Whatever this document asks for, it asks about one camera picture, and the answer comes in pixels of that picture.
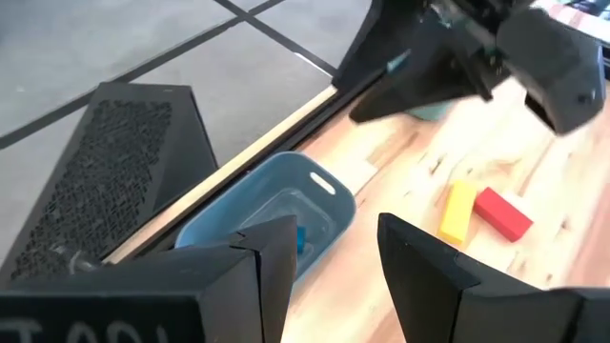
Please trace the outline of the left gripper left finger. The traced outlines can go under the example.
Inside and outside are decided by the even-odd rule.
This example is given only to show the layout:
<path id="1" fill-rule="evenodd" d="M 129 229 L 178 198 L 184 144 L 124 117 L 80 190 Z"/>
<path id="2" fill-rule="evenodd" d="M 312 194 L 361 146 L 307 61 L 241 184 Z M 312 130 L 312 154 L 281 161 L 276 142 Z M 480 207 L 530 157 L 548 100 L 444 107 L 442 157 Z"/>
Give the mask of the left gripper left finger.
<path id="1" fill-rule="evenodd" d="M 1 293 L 4 342 L 241 343 L 281 339 L 296 271 L 292 215 Z"/>

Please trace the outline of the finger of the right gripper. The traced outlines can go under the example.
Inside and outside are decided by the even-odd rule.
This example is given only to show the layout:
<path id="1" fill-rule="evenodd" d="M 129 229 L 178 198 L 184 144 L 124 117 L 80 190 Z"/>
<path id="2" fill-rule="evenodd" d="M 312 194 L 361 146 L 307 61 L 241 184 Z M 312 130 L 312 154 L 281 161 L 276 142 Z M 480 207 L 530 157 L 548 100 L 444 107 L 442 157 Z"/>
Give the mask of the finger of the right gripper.
<path id="1" fill-rule="evenodd" d="M 497 48 L 526 89 L 525 105 L 557 135 L 595 118 L 606 100 L 600 43 L 542 9 L 514 13 L 497 31 Z"/>
<path id="2" fill-rule="evenodd" d="M 364 123 L 406 112 L 423 120 L 454 100 L 477 95 L 489 101 L 473 61 L 456 62 L 445 45 L 448 29 L 430 1 L 373 0 L 356 37 L 341 61 L 332 84 L 348 91 L 365 78 L 380 79 L 350 112 Z"/>

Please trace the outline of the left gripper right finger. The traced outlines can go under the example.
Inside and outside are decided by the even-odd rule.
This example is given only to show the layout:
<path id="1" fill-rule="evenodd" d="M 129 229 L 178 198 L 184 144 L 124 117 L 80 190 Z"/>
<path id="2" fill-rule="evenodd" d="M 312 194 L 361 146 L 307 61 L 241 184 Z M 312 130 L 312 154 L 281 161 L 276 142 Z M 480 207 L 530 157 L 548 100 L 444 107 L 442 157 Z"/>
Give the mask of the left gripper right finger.
<path id="1" fill-rule="evenodd" d="M 377 243 L 408 343 L 609 343 L 605 288 L 538 289 L 387 212 Z"/>

